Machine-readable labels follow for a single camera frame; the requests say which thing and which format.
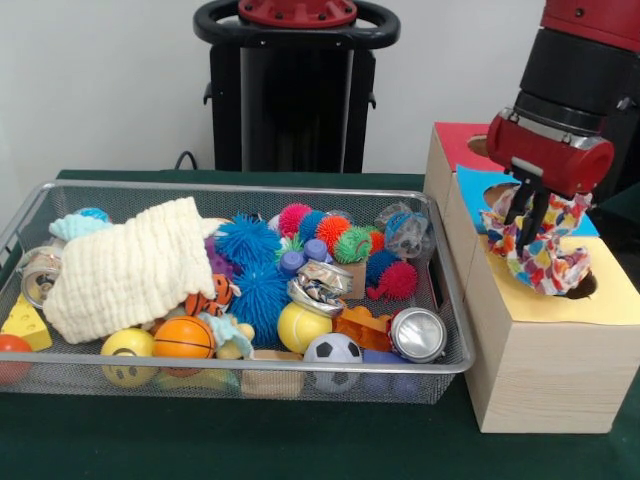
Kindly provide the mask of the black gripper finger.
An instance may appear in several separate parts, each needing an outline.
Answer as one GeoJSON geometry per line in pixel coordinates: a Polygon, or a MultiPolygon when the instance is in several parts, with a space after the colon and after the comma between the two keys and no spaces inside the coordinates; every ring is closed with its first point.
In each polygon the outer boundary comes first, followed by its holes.
{"type": "Polygon", "coordinates": [[[522,247],[536,240],[548,209],[550,194],[546,189],[534,193],[532,208],[523,219],[522,247]]]}
{"type": "Polygon", "coordinates": [[[509,210],[504,220],[505,225],[510,225],[514,220],[526,213],[527,203],[533,194],[533,187],[528,179],[525,179],[518,187],[511,201],[509,210]]]}

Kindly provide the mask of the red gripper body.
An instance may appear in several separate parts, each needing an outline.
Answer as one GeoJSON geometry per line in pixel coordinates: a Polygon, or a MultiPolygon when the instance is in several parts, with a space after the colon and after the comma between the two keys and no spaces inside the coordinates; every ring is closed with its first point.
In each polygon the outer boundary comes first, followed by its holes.
{"type": "Polygon", "coordinates": [[[614,158],[613,144],[544,125],[503,109],[487,133],[489,158],[523,183],[567,199],[587,194],[605,178],[614,158]]]}

